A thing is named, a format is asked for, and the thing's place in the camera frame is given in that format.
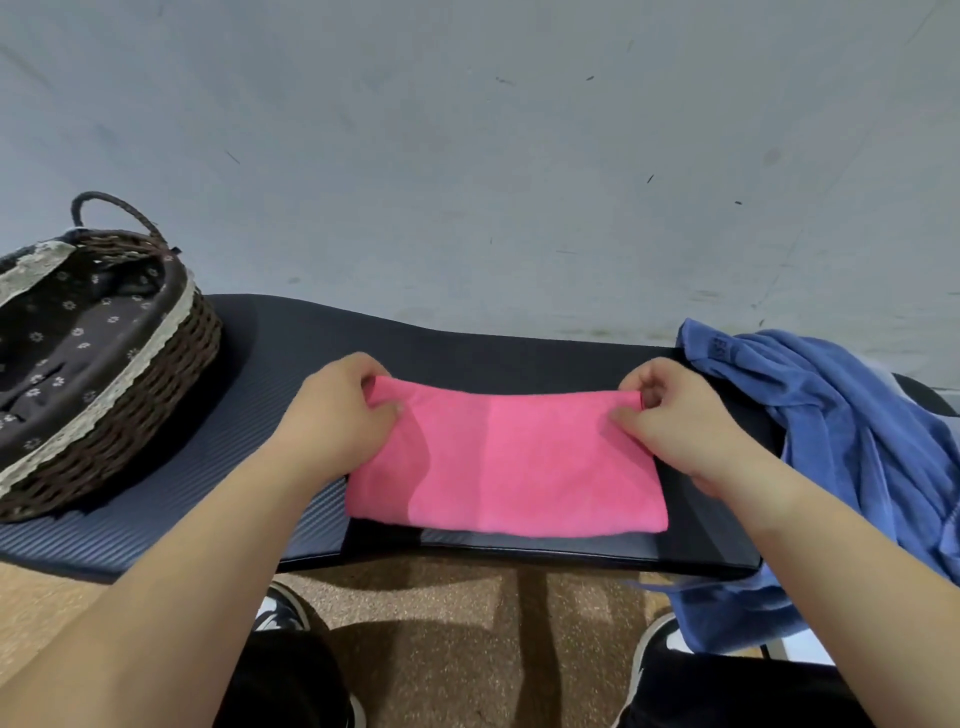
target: white wall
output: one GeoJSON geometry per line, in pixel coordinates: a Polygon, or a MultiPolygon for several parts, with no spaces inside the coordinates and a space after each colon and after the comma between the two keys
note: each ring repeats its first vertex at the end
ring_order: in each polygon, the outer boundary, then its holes
{"type": "Polygon", "coordinates": [[[101,188],[209,292],[656,344],[762,321],[960,388],[960,3],[0,12],[9,249],[101,188]]]}

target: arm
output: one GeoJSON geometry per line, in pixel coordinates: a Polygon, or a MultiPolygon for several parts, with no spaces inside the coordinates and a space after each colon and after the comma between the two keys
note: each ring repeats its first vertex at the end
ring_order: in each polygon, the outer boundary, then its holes
{"type": "Polygon", "coordinates": [[[307,379],[274,435],[0,689],[10,726],[209,726],[300,514],[373,457],[397,408],[370,410],[354,354],[307,379]]]}
{"type": "Polygon", "coordinates": [[[960,716],[960,589],[757,444],[699,375],[630,373],[650,407],[612,418],[730,506],[877,726],[960,716]]]}

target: basket handle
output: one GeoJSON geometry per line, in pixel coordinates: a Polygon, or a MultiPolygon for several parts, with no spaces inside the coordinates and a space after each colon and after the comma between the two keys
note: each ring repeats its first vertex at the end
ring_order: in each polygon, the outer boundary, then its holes
{"type": "Polygon", "coordinates": [[[150,233],[150,236],[156,240],[164,248],[169,248],[167,241],[163,238],[163,235],[160,234],[160,230],[154,225],[150,219],[144,215],[140,210],[131,205],[130,203],[125,203],[118,197],[113,197],[113,195],[108,195],[106,192],[96,192],[90,190],[88,192],[81,192],[75,198],[73,202],[70,203],[70,216],[73,218],[73,224],[78,228],[84,228],[83,218],[80,216],[80,208],[84,206],[85,202],[90,200],[103,200],[105,203],[110,203],[122,209],[124,212],[128,213],[131,217],[136,218],[136,221],[140,223],[147,231],[150,233]]]}

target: cork floor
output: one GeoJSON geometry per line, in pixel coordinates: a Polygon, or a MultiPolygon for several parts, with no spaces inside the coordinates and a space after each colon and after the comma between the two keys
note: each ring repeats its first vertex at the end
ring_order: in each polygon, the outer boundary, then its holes
{"type": "MultiPolygon", "coordinates": [[[[606,728],[662,595],[604,576],[393,559],[279,577],[306,597],[372,728],[606,728]]],[[[103,587],[0,565],[0,682],[103,587]]]]}

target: leg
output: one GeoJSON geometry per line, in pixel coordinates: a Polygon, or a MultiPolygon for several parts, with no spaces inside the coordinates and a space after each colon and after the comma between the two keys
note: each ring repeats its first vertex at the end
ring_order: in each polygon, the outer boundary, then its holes
{"type": "Polygon", "coordinates": [[[214,728],[366,728],[336,659],[310,631],[306,608],[274,582],[240,655],[214,728]]]}
{"type": "Polygon", "coordinates": [[[614,728],[873,726],[835,667],[695,655],[676,648],[679,629],[667,615],[644,633],[614,728]]]}

